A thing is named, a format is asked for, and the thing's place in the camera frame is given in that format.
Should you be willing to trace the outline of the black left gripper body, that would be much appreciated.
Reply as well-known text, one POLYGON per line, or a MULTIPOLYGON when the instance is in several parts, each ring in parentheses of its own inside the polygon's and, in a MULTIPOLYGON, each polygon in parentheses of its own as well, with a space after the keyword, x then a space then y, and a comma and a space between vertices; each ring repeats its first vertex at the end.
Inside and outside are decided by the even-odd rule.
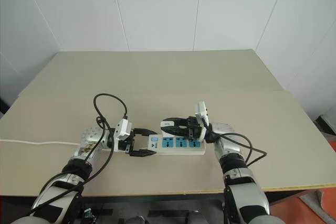
POLYGON ((125 140, 118 141, 118 150, 125 151, 127 154, 135 154, 134 149, 134 129, 131 130, 130 135, 125 140))

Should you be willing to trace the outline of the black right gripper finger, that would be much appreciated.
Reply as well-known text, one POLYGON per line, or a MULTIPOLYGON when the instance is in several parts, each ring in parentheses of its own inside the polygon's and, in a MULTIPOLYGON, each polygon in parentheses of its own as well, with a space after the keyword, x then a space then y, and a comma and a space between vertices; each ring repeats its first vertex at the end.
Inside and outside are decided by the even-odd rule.
POLYGON ((164 125, 186 125, 187 119, 172 117, 164 119, 162 123, 164 125))
POLYGON ((161 127, 162 135, 164 137, 188 137, 189 130, 187 128, 180 128, 180 127, 161 127))

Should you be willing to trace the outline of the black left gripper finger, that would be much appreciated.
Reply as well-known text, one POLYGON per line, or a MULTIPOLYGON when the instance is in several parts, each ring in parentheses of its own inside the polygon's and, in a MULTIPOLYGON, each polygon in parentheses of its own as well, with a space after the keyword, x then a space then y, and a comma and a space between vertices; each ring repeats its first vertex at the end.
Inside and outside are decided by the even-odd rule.
POLYGON ((152 131, 152 130, 148 130, 148 129, 143 129, 143 128, 134 128, 133 132, 135 135, 142 135, 142 136, 149 136, 149 135, 156 135, 157 133, 152 131))
POLYGON ((155 151, 152 151, 152 150, 143 150, 143 149, 140 149, 140 150, 131 150, 131 151, 127 152, 127 154, 129 156, 133 156, 133 157, 146 157, 146 156, 154 155, 155 153, 156 153, 155 151))

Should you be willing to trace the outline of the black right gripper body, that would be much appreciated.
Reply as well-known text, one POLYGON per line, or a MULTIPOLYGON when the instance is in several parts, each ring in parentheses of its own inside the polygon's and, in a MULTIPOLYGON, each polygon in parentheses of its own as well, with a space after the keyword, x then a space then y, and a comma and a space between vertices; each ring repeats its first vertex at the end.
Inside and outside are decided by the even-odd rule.
POLYGON ((189 116, 187 119, 188 138, 204 138, 204 119, 199 116, 189 116))

